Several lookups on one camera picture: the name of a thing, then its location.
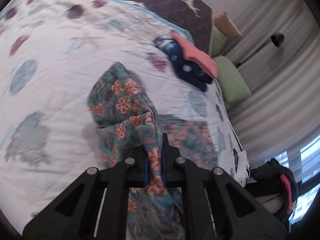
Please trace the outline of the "dark clothes with pink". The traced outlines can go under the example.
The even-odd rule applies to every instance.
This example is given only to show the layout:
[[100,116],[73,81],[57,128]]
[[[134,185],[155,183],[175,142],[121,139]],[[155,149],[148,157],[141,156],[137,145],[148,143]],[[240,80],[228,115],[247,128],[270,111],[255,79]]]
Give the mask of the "dark clothes with pink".
[[282,222],[289,219],[299,194],[293,172],[272,158],[252,169],[250,178],[245,190]]

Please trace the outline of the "folded navy star garment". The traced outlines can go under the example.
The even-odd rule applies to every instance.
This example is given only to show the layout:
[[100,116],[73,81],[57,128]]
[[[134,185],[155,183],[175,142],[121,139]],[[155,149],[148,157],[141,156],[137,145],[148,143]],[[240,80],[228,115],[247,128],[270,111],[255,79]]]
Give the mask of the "folded navy star garment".
[[202,92],[207,90],[207,85],[212,83],[213,78],[196,62],[185,59],[182,47],[173,38],[158,37],[154,40],[154,44],[156,48],[167,55],[178,78]]

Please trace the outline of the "grey pleated curtain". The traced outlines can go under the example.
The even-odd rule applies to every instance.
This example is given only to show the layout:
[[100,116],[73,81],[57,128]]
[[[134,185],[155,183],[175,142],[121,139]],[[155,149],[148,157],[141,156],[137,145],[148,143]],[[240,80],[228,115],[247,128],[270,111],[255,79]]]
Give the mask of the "grey pleated curtain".
[[[226,50],[251,96],[229,119],[257,166],[319,127],[319,25],[304,0],[262,0],[236,20],[243,36]],[[270,36],[285,36],[280,47]]]

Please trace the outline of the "green striped pillow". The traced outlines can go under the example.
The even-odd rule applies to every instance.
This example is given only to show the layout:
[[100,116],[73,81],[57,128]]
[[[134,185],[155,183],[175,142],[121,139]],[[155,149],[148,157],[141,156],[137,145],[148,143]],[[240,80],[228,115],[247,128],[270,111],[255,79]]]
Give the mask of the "green striped pillow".
[[226,57],[213,58],[224,101],[232,106],[251,96],[251,91],[236,66]]

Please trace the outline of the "beige cushion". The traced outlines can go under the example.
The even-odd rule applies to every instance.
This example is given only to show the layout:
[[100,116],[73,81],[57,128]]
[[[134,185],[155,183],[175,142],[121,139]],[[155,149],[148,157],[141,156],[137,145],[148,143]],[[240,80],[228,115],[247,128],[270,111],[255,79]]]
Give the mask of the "beige cushion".
[[227,12],[220,14],[214,14],[214,25],[221,31],[226,37],[242,37],[242,33],[235,26]]

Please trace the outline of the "teal floral patterned garment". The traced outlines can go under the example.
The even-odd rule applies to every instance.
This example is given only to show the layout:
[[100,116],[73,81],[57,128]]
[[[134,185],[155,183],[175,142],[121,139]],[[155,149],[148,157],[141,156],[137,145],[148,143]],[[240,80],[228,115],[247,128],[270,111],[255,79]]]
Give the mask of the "teal floral patterned garment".
[[89,110],[99,131],[100,156],[106,167],[124,160],[143,145],[151,164],[151,182],[129,190],[128,239],[184,239],[183,204],[179,189],[164,187],[161,175],[163,135],[171,146],[198,167],[218,163],[208,124],[159,115],[131,73],[119,62],[98,79],[88,98]]

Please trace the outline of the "folded pink garment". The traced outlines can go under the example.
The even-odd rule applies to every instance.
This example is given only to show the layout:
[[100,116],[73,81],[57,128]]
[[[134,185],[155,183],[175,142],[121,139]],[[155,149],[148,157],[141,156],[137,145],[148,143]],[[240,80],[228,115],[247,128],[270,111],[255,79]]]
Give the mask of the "folded pink garment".
[[218,78],[216,62],[208,54],[196,48],[192,43],[175,31],[171,33],[171,36],[182,48],[184,59],[198,64],[210,77],[215,79]]

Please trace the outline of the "white seashell print bedspread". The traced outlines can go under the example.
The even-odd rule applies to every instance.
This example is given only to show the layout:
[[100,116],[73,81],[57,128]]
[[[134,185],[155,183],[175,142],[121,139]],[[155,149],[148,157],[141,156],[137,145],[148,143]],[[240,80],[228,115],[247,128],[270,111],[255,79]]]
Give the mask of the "white seashell print bedspread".
[[133,1],[13,0],[2,10],[1,210],[18,232],[87,168],[124,158],[120,146],[100,148],[93,114],[105,110],[88,99],[116,62],[145,90],[181,155],[246,182],[219,83],[198,91],[153,45],[172,30],[195,40]]

